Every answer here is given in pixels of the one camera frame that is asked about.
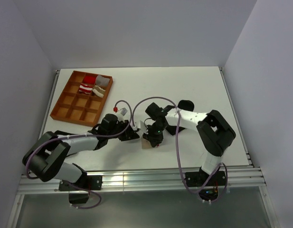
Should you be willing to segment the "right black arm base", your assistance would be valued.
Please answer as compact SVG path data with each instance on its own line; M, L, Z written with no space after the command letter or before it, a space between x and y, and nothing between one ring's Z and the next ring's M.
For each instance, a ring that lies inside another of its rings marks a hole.
M204 171L194 171L185 173L185 183L190 187L202 187L198 189L198 197L202 202L212 203L219 198L219 194L225 193L228 184L228 173L225 171L217 171L207 181L209 175Z

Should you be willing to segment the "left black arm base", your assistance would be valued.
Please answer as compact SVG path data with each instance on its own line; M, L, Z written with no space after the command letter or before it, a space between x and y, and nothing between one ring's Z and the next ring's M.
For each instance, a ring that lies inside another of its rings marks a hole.
M91 209L100 205L102 197L95 190L101 190L103 183L102 175L86 175L76 183L61 180L58 190L68 192L68 200L71 206L79 209ZM98 202L92 206L87 206L87 202L95 197Z

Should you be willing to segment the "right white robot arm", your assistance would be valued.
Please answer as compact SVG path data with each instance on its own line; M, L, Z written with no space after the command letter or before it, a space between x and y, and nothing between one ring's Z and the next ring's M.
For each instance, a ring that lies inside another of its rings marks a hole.
M142 138L150 147L157 147L163 141L163 131L167 130L178 139L180 129L190 129L199 133L207 150L201 166L200 181L210 185L216 180L216 171L221 164L226 149L236 138L236 133L221 113L212 110L209 113L196 113L168 105L165 108L151 103L145 110L154 121L146 126Z

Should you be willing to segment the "beige red sock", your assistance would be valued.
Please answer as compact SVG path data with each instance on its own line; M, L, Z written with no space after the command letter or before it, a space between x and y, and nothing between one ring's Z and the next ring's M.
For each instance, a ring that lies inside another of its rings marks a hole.
M142 146L142 149L146 150L146 149L155 149L155 148L158 148L159 147L159 144L157 144L155 146L152 146L151 143L148 140L142 138L141 146Z

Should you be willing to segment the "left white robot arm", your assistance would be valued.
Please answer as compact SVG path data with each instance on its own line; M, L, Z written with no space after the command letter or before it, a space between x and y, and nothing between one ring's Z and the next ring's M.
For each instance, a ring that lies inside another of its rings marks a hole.
M83 134L46 132L24 155L22 163L26 172L35 174L36 179L68 181L76 190L81 190L87 184L86 171L77 164L66 163L65 159L78 152L99 150L115 138L124 142L139 139L139 135L129 120L106 114L101 123Z

